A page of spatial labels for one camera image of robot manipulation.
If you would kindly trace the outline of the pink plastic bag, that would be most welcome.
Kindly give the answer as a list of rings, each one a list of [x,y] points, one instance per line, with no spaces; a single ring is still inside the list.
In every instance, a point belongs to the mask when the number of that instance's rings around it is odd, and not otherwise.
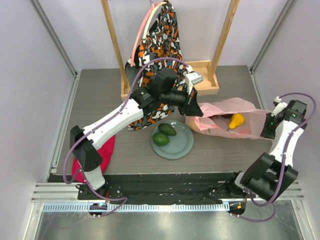
[[[208,135],[232,139],[262,139],[269,110],[258,109],[239,97],[213,103],[200,103],[202,117],[187,116],[185,124],[191,130]]]

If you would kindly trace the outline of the fake green avocado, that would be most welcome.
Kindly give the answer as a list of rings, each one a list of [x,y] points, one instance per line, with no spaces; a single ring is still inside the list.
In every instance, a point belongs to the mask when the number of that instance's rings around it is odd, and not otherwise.
[[[163,133],[166,134],[168,136],[176,136],[177,132],[175,130],[174,127],[172,127],[172,125],[170,125],[169,123],[161,123],[158,125],[158,130]]]

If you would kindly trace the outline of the fake green lime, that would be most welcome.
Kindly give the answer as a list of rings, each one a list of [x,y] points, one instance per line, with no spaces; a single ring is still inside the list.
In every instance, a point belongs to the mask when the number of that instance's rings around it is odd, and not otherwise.
[[[169,137],[163,133],[163,132],[156,132],[152,137],[151,137],[153,143],[157,146],[166,146],[170,143]]]

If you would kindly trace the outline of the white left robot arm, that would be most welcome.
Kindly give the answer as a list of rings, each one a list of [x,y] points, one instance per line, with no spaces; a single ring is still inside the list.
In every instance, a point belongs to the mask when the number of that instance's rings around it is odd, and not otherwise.
[[[89,194],[93,198],[100,200],[107,192],[106,180],[101,170],[103,158],[98,150],[125,126],[157,110],[161,104],[176,106],[183,116],[203,116],[197,103],[198,92],[194,88],[203,81],[203,77],[190,66],[187,70],[189,73],[184,78],[185,90],[174,88],[178,79],[174,70],[161,69],[156,72],[148,86],[135,89],[129,98],[111,113],[89,126],[80,128],[76,125],[71,129],[70,152],[82,167],[84,178],[90,184]]]

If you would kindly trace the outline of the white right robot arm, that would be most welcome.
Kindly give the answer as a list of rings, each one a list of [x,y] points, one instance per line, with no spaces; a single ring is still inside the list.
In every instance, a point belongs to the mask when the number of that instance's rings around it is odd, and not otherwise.
[[[307,104],[299,100],[274,101],[275,109],[266,115],[261,136],[272,139],[264,152],[245,172],[233,173],[226,181],[226,193],[233,198],[251,191],[267,202],[276,200],[298,177],[293,169],[293,153],[307,124]]]

